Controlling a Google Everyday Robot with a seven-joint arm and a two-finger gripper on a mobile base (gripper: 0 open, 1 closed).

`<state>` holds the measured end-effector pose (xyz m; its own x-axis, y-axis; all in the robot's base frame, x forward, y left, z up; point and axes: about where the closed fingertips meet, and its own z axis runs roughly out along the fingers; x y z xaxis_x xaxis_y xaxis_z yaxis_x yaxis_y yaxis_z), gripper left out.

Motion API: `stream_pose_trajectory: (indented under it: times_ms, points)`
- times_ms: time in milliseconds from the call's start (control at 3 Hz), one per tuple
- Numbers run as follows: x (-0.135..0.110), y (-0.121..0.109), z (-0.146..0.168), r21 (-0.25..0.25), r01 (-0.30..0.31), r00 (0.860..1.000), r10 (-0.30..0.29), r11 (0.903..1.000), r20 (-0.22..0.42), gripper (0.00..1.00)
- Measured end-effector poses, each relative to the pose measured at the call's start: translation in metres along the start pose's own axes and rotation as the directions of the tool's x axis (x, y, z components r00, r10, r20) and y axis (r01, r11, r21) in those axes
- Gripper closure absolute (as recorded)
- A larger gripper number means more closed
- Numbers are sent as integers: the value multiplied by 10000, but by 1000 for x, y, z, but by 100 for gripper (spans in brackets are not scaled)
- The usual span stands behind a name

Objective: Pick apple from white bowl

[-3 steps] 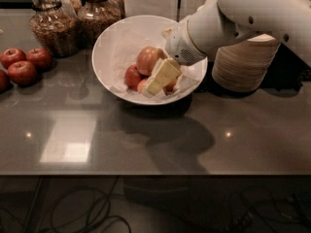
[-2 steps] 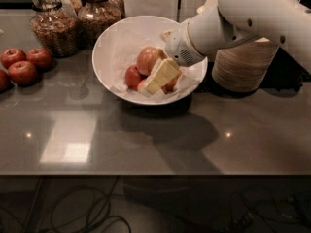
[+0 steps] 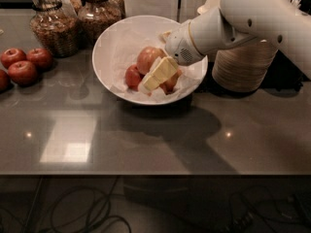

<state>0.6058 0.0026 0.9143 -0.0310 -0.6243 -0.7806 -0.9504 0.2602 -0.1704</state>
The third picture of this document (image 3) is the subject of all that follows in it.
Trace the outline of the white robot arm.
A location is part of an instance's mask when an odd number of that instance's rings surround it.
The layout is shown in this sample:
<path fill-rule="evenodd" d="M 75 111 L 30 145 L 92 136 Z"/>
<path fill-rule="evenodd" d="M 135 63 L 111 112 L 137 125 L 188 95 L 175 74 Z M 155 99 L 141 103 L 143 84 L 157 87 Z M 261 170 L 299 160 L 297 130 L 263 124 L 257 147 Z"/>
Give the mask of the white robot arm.
<path fill-rule="evenodd" d="M 266 40 L 305 75 L 311 74 L 311 16 L 291 0 L 220 0 L 218 7 L 172 29 L 167 56 L 153 64 L 138 85 L 146 94 L 214 50 Z"/>

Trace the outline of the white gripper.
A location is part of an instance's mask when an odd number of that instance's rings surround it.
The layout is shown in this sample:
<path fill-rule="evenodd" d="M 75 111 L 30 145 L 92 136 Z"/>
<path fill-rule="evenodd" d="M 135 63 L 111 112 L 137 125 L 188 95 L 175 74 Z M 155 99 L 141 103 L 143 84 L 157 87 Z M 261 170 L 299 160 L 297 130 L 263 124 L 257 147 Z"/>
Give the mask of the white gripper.
<path fill-rule="evenodd" d="M 196 49 L 191 38 L 189 20 L 174 29 L 161 33 L 160 39 L 164 42 L 165 52 L 169 56 L 158 57 L 150 72 L 139 83 L 138 90 L 145 94 L 151 93 L 172 78 L 178 72 L 179 65 L 190 66 L 204 58 L 204 55 Z"/>

